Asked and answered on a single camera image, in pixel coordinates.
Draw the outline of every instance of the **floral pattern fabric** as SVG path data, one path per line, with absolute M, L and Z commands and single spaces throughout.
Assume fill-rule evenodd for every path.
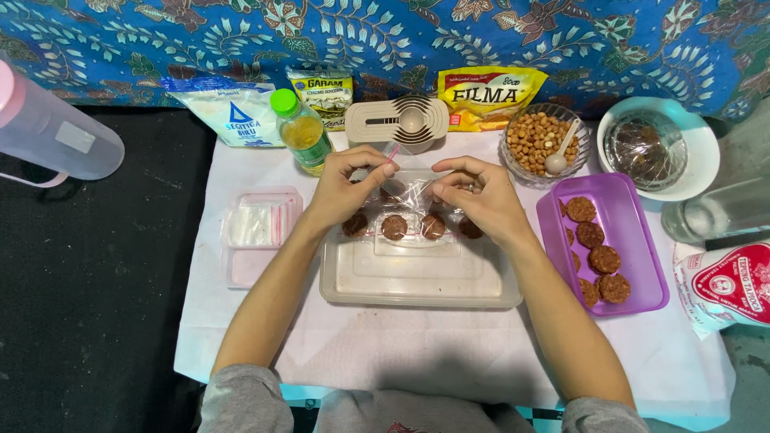
M 75 104 L 179 106 L 162 76 L 290 87 L 287 65 L 346 65 L 356 101 L 435 93 L 437 73 L 519 65 L 535 102 L 596 119 L 658 96 L 745 119 L 770 88 L 770 1 L 0 0 L 0 49 Z

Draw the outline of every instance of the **white plastic spoon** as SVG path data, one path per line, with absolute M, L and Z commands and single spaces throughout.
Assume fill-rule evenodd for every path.
M 567 134 L 564 135 L 564 139 L 561 140 L 559 150 L 557 150 L 553 155 L 548 155 L 548 157 L 545 159 L 545 171 L 548 174 L 556 176 L 567 168 L 567 158 L 564 157 L 564 151 L 569 147 L 570 142 L 572 141 L 572 136 L 575 135 L 575 130 L 578 129 L 578 124 L 580 124 L 579 119 L 572 121 L 572 126 L 570 126 Z

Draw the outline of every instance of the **tapioca flour bag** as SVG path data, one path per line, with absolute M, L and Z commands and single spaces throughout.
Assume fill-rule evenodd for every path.
M 770 327 L 768 242 L 695 254 L 674 267 L 679 299 L 701 339 L 735 323 Z

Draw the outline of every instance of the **gray sweatshirt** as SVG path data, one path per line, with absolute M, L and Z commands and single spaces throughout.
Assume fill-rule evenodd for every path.
M 278 379 L 251 364 L 225 367 L 211 378 L 203 397 L 199 433 L 221 431 L 289 433 L 291 410 Z M 564 409 L 567 433 L 648 433 L 644 421 L 625 404 L 579 398 Z M 480 404 L 402 391 L 335 391 L 321 402 L 318 433 L 534 433 L 513 409 L 484 412 Z

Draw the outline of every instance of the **hand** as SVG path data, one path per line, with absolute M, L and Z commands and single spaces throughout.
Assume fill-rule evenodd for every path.
M 351 183 L 350 175 L 365 166 L 378 167 L 361 182 Z M 304 216 L 321 230 L 331 229 L 350 218 L 372 190 L 385 183 L 398 169 L 397 164 L 388 163 L 385 155 L 369 145 L 330 153 Z
M 444 159 L 431 168 L 454 170 L 434 182 L 434 197 L 461 208 L 504 250 L 538 242 L 505 168 L 471 156 Z

